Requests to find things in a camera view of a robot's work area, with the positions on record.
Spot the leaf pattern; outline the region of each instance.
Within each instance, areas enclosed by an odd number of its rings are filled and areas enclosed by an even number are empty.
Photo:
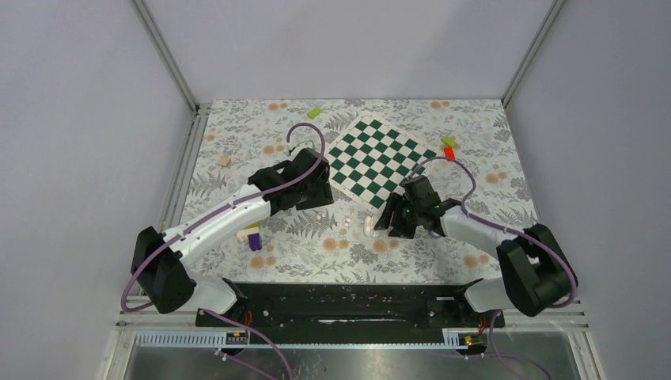
[[[473,212],[511,226],[536,221],[531,190],[498,100],[276,100],[215,101],[199,149],[181,222],[222,202],[258,169],[290,159],[292,147],[319,149],[308,128],[288,129],[310,121],[327,143],[362,113],[375,112],[441,149],[440,138],[454,137],[455,149],[476,176],[477,190],[468,201]],[[232,161],[219,166],[221,156]],[[468,178],[455,165],[435,161],[427,176],[441,197],[460,200]],[[280,211],[260,221],[263,249],[252,252],[235,237],[213,249],[196,265],[198,272],[233,281],[310,283],[466,283],[500,276],[499,263],[460,241],[432,238],[418,229],[414,240],[363,234],[373,216],[342,192],[332,189],[334,203],[312,210]]]

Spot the purple block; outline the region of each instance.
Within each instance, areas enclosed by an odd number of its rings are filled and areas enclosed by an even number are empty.
[[[252,251],[261,250],[261,235],[249,234],[247,235],[247,239],[249,240],[249,248],[251,248]]]

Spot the chessboard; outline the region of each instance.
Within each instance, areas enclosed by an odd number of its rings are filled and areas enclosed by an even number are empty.
[[[378,116],[363,115],[333,141],[326,158],[331,163],[331,185],[378,211],[390,193],[403,194],[400,182],[417,163],[435,155],[407,131]]]

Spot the red block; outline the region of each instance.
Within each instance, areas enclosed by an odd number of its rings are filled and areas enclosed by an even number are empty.
[[[454,155],[454,150],[452,150],[452,148],[449,146],[445,148],[445,157],[449,158],[450,160],[457,159],[457,157]]]

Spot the wall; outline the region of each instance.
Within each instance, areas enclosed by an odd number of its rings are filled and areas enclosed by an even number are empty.
[[[90,380],[189,112],[129,2],[4,2],[0,378]]]
[[[200,101],[501,97],[552,0],[147,0]]]
[[[568,2],[508,111],[609,379],[668,378],[671,3]]]

